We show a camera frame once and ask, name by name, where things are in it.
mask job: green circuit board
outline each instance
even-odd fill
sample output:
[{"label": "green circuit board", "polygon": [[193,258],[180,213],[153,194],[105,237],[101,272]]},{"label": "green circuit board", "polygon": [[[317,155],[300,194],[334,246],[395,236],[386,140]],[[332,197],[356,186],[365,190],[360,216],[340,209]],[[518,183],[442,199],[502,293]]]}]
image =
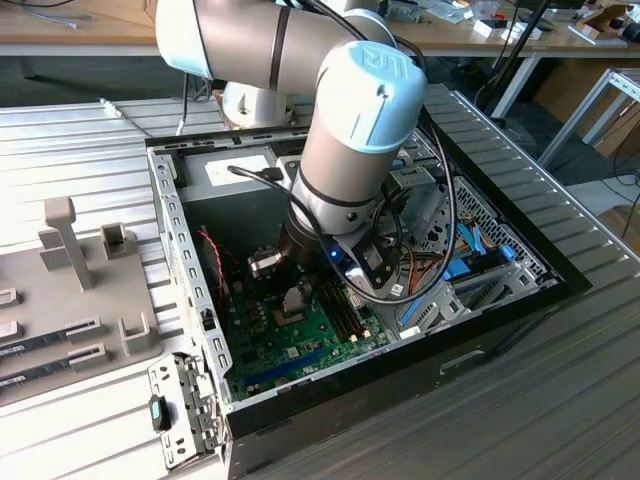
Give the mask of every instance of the green circuit board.
[{"label": "green circuit board", "polygon": [[367,307],[350,307],[359,336],[341,338],[317,300],[296,312],[301,320],[282,325],[273,302],[259,298],[251,281],[234,282],[226,302],[225,337],[233,358],[226,378],[235,400],[243,400],[313,372],[387,345],[378,319]]}]

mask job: aluminum workbench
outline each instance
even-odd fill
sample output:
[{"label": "aluminum workbench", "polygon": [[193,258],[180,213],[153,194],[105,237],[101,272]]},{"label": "aluminum workbench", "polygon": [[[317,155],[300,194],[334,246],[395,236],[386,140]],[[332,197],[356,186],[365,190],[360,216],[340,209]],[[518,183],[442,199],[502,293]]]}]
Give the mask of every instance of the aluminum workbench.
[{"label": "aluminum workbench", "polygon": [[[180,102],[118,105],[171,135]],[[461,95],[431,86],[433,118],[594,287],[503,357],[256,479],[636,478],[640,467],[640,262]],[[300,106],[304,118],[309,106]],[[191,104],[184,133],[223,128]],[[184,342],[154,218],[146,155],[98,104],[0,110],[0,252],[36,246],[42,200],[73,197],[76,232],[122,221],[141,241],[165,352]],[[0,477],[166,476],[140,363],[0,409]],[[175,478],[218,479],[209,460]]]}]

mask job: sticker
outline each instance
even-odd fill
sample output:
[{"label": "sticker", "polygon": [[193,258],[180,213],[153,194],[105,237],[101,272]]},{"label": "sticker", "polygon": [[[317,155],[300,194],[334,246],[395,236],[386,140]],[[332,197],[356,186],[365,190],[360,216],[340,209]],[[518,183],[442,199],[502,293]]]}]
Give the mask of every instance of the sticker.
[{"label": "sticker", "polygon": [[395,295],[396,297],[399,297],[400,294],[402,293],[402,290],[404,290],[404,287],[399,283],[396,283],[393,287],[391,287],[391,295]]},{"label": "sticker", "polygon": [[5,355],[9,355],[10,353],[16,353],[20,350],[24,350],[24,345],[18,345],[17,347],[5,348],[4,350],[0,350],[0,357],[4,357]]},{"label": "sticker", "polygon": [[20,383],[26,379],[27,377],[25,377],[24,375],[20,375],[19,377],[13,377],[13,378],[10,378],[9,380],[3,380],[2,382],[0,382],[0,387],[6,387],[7,385]]},{"label": "sticker", "polygon": [[401,339],[405,339],[405,338],[409,338],[409,337],[413,337],[414,335],[417,335],[420,333],[420,328],[419,327],[411,327],[408,328],[407,330],[400,332],[400,338]]},{"label": "sticker", "polygon": [[209,181],[214,187],[222,185],[231,185],[240,182],[249,182],[250,178],[241,177],[227,170],[229,165],[235,165],[242,167],[252,172],[262,170],[263,168],[269,168],[269,162],[264,155],[253,155],[251,157],[232,158],[229,160],[216,160],[209,162],[204,166],[204,169],[209,176]]}]

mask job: cable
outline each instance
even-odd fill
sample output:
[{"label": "cable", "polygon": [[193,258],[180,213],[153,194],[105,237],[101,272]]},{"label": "cable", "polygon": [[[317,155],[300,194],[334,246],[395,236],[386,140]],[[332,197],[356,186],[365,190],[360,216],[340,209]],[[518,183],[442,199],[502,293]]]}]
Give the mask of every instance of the cable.
[{"label": "cable", "polygon": [[384,212],[384,209],[387,208],[387,206],[389,206],[390,208],[392,207],[392,202],[398,202],[400,201],[400,199],[407,193],[409,193],[410,190],[398,190],[396,191],[392,196],[391,196],[391,202],[387,202],[386,199],[383,199],[375,208],[375,210],[373,211],[373,217],[372,217],[372,222],[373,222],[373,227],[374,228],[378,228],[378,225],[380,224],[380,216],[382,215],[382,212]]},{"label": "cable", "polygon": [[507,34],[507,39],[504,41],[504,45],[502,45],[502,50],[500,51],[500,55],[498,55],[498,58],[496,59],[496,68],[498,68],[498,65],[500,65],[500,62],[502,61],[504,52],[507,50],[507,45],[509,44],[509,39],[511,38],[511,33],[513,32],[513,27],[518,21],[518,9],[520,8],[520,0],[516,0],[513,6],[515,7],[515,9],[513,11],[513,18],[511,19],[511,26],[509,27],[509,33]]},{"label": "cable", "polygon": [[178,122],[178,128],[176,130],[176,136],[180,136],[182,134],[182,129],[184,128],[184,124],[187,121],[187,96],[189,91],[189,74],[184,74],[184,85],[182,87],[182,117],[180,118],[180,122]]},{"label": "cable", "polygon": [[411,295],[411,280],[416,269],[416,259],[410,245],[402,245],[409,252],[409,281],[407,282],[407,292]]},{"label": "cable", "polygon": [[349,23],[347,20],[341,17],[335,10],[333,10],[331,7],[327,6],[326,4],[322,3],[320,0],[304,0],[302,3],[311,5],[320,13],[331,18],[338,25],[344,28],[347,32],[349,32],[351,35],[356,37],[356,39],[363,40],[363,41],[367,40],[367,37],[365,37],[360,30],[358,30],[356,27],[351,25],[351,23]]},{"label": "cable", "polygon": [[[439,148],[441,154],[443,154],[443,156],[442,156],[442,164],[443,164],[443,168],[444,168],[444,171],[445,171],[445,177],[446,177],[447,183],[449,185],[449,188],[448,188],[448,191],[449,191],[449,204],[450,204],[449,217],[450,217],[451,225],[455,225],[456,221],[457,221],[457,212],[456,212],[456,199],[455,199],[455,188],[454,188],[454,185],[453,185],[453,176],[451,174],[451,169],[449,168],[449,162],[447,161],[447,158],[444,156],[444,151],[442,149],[442,144],[440,143],[440,140],[438,139],[438,137],[437,137],[437,135],[435,133],[435,129],[433,129],[433,125],[432,125],[432,131],[433,131],[433,134],[435,135],[435,138],[437,139],[438,148]],[[251,178],[253,180],[256,180],[256,181],[262,183],[263,185],[267,185],[268,187],[271,187],[271,188],[277,190],[278,192],[280,192],[282,195],[285,195],[286,197],[288,197],[291,200],[291,203],[293,203],[296,207],[298,207],[298,209],[302,212],[302,214],[307,218],[307,221],[309,222],[309,224],[311,224],[311,228],[313,229],[314,233],[318,236],[318,241],[320,243],[320,246],[322,247],[322,250],[324,251],[324,254],[327,256],[327,259],[329,259],[329,263],[330,263],[331,267],[333,268],[333,270],[335,271],[336,275],[338,275],[338,278],[340,278],[340,280],[342,280],[346,285],[351,287],[351,289],[354,292],[356,292],[362,298],[364,298],[366,300],[369,300],[370,302],[379,303],[381,305],[392,305],[393,306],[393,305],[402,305],[402,304],[417,300],[418,298],[420,298],[424,294],[426,294],[429,290],[431,290],[433,288],[433,286],[442,278],[442,275],[444,274],[445,269],[449,265],[449,262],[451,261],[451,257],[453,256],[453,253],[454,253],[454,250],[455,250],[455,243],[456,243],[455,242],[455,234],[454,234],[454,238],[452,239],[451,242],[449,242],[449,245],[447,246],[447,251],[445,252],[445,255],[443,257],[443,267],[420,290],[418,290],[417,292],[415,292],[413,294],[410,294],[410,295],[408,295],[408,296],[406,296],[404,298],[399,298],[397,300],[387,300],[387,299],[384,299],[384,298],[376,297],[376,296],[370,294],[369,292],[363,290],[362,288],[360,288],[355,283],[353,283],[351,281],[351,279],[349,279],[340,270],[340,268],[338,268],[338,265],[336,265],[333,261],[331,261],[331,245],[328,244],[327,239],[326,239],[326,235],[322,232],[322,227],[318,223],[318,220],[315,218],[315,216],[309,211],[307,206],[298,197],[293,195],[289,190],[284,188],[282,185],[280,185],[278,183],[275,183],[275,182],[273,182],[273,181],[271,181],[271,180],[269,180],[269,179],[267,179],[267,178],[255,173],[255,172],[251,172],[251,171],[246,170],[244,168],[236,167],[234,165],[228,166],[227,170],[229,172],[231,172],[231,173],[236,174],[236,175],[240,175],[240,176],[243,176],[243,177],[247,177],[247,178]]]},{"label": "cable", "polygon": [[399,37],[398,35],[394,35],[393,38],[395,39],[395,41],[397,43],[399,43],[403,47],[408,48],[409,50],[411,50],[414,53],[414,55],[416,56],[416,62],[418,63],[418,67],[426,75],[427,74],[427,61],[425,60],[424,55],[422,54],[422,50],[420,50],[415,44],[411,43],[406,38]]},{"label": "cable", "polygon": [[222,300],[224,298],[224,275],[222,274],[222,260],[220,260],[220,252],[218,252],[218,247],[216,246],[215,242],[211,239],[211,237],[209,235],[207,235],[206,233],[204,233],[202,230],[198,230],[198,233],[200,235],[202,235],[208,242],[209,244],[213,247],[213,251],[216,254],[216,260],[218,261],[218,274],[220,276],[220,308],[222,308]]},{"label": "cable", "polygon": [[[511,38],[511,33],[513,32],[513,26],[516,24],[516,21],[518,19],[518,9],[520,8],[519,6],[520,0],[516,0],[516,2],[513,4],[516,8],[513,11],[513,19],[511,20],[511,26],[509,27],[509,33],[507,34],[507,39],[504,41],[504,44],[502,45],[502,50],[500,50],[500,54],[498,55],[498,58],[496,59],[496,66],[493,69],[493,71],[495,72],[496,69],[498,68],[498,66],[500,65],[500,62],[502,61],[502,57],[504,56],[504,52],[507,50],[507,45],[509,44],[509,39]],[[476,95],[473,97],[473,105],[474,106],[478,106],[478,97],[480,96],[480,92],[482,92],[485,88],[487,88],[489,85],[491,85],[491,83],[498,78],[498,73],[495,72],[490,78],[489,80],[487,80],[485,82],[484,85],[482,85],[478,91],[476,92]]]},{"label": "cable", "polygon": [[625,223],[624,230],[622,230],[622,237],[620,237],[622,240],[624,240],[624,237],[627,234],[627,231],[629,230],[629,226],[631,225],[631,219],[633,218],[633,211],[636,209],[636,205],[638,205],[639,201],[640,201],[640,193],[638,193],[638,196],[633,201],[633,205],[631,205],[631,209],[629,210],[629,215],[627,215],[627,223]]},{"label": "cable", "polygon": [[57,23],[58,25],[62,25],[63,27],[77,29],[78,24],[75,22],[71,22],[64,18],[56,18],[53,16],[45,15],[43,13],[38,13],[35,10],[30,9],[29,7],[24,7],[23,10],[27,12],[29,15],[33,15],[34,17],[39,18],[40,20],[46,20],[47,22]]},{"label": "cable", "polygon": [[431,262],[429,263],[429,265],[426,266],[426,268],[422,271],[422,275],[420,275],[420,277],[416,280],[414,285],[420,285],[420,282],[422,281],[422,279],[424,278],[424,276],[427,274],[427,272],[429,270],[431,270],[431,268],[433,268],[433,266],[435,266],[436,263],[438,263],[440,261],[439,258],[436,258],[434,260],[431,260]]},{"label": "cable", "polygon": [[10,3],[11,5],[19,5],[20,7],[53,8],[53,7],[60,7],[62,5],[66,5],[67,3],[75,2],[76,0],[64,0],[63,2],[51,3],[49,5],[36,5],[35,3],[15,2],[13,0],[0,0],[0,1],[4,3]]},{"label": "cable", "polygon": [[616,195],[618,195],[620,198],[622,198],[623,200],[626,200],[629,203],[633,203],[633,200],[631,200],[629,197],[627,197],[626,195],[622,195],[620,192],[618,192],[615,188],[611,187],[607,182],[605,182],[604,180],[600,179],[600,181],[602,182],[602,184],[607,187],[609,190],[611,190],[613,193],[615,193]]},{"label": "cable", "polygon": [[111,117],[122,118],[127,122],[129,122],[133,127],[135,127],[136,130],[142,133],[145,137],[149,137],[149,138],[153,137],[153,135],[151,135],[148,131],[146,131],[144,128],[142,128],[140,125],[134,122],[131,118],[125,115],[125,113],[122,110],[120,110],[118,107],[116,107],[115,103],[113,103],[112,101],[107,100],[106,98],[103,98],[103,97],[99,97],[98,101],[104,107],[107,114],[110,115]]},{"label": "cable", "polygon": [[398,237],[396,245],[402,245],[402,224],[400,223],[400,217],[396,209],[393,207],[391,196],[389,195],[389,190],[387,189],[387,187],[383,184],[380,190],[382,191],[382,196],[384,197],[382,208],[384,208],[384,204],[389,205],[389,209],[391,210],[391,216],[393,217],[393,223],[396,226],[396,235]]}]

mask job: wooden desk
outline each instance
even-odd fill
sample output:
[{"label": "wooden desk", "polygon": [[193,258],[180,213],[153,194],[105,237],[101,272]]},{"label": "wooden desk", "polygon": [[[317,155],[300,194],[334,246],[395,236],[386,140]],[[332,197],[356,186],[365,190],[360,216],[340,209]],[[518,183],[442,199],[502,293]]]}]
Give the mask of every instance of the wooden desk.
[{"label": "wooden desk", "polygon": [[[74,4],[56,14],[86,13]],[[42,20],[21,7],[0,3],[0,55],[6,56],[151,56],[159,55],[155,29],[96,13],[73,29]]]},{"label": "wooden desk", "polygon": [[[505,7],[500,10],[507,19],[513,18],[513,8]],[[408,25],[391,23],[396,35],[405,37],[415,43],[425,54],[446,56],[460,56],[460,51],[465,51],[464,56],[496,56],[502,50],[504,40],[501,38],[485,38],[473,30],[474,20],[466,20],[454,25],[441,20],[433,15],[428,16],[431,23]],[[628,48],[620,47],[594,47],[590,43],[571,33],[567,27],[574,22],[568,17],[549,17],[555,30],[544,32],[540,40],[530,40],[520,54],[521,57],[530,57],[543,54],[545,57],[618,57],[626,58],[629,55],[640,56],[640,44],[629,44]]]},{"label": "wooden desk", "polygon": [[[81,13],[78,5],[55,9],[59,13]],[[500,9],[507,18],[513,7]],[[159,55],[155,31],[134,23],[91,13],[93,20],[81,21],[77,30],[56,25],[24,12],[20,7],[0,3],[0,55],[29,56],[147,56]],[[453,25],[433,15],[429,23],[391,23],[393,32],[415,43],[428,56],[497,57],[504,41],[486,39],[473,31],[473,20]],[[640,45],[628,48],[594,47],[567,30],[569,19],[551,19],[556,29],[530,41],[522,50],[524,58],[511,84],[492,113],[504,117],[542,58],[640,58]]]}]

